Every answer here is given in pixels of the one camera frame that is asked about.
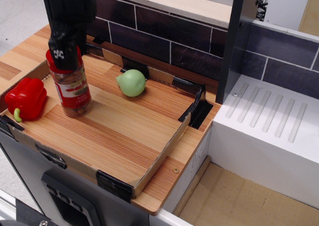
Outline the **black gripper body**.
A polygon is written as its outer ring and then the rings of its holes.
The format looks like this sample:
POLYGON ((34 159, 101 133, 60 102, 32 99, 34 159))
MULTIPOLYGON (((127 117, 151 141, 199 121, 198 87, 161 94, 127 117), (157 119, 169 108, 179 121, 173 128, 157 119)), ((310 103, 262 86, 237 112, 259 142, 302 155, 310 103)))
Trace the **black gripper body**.
POLYGON ((96 0, 44 0, 51 38, 62 46, 74 40, 86 52, 86 28, 95 20, 96 0))

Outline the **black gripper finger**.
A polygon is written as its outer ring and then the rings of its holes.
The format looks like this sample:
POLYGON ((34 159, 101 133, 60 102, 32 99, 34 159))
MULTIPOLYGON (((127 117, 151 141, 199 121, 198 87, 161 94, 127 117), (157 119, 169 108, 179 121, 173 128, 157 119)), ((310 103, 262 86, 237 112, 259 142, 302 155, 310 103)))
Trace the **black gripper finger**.
POLYGON ((51 37, 48 45, 54 72, 71 73, 78 69, 78 47, 74 39, 51 37))

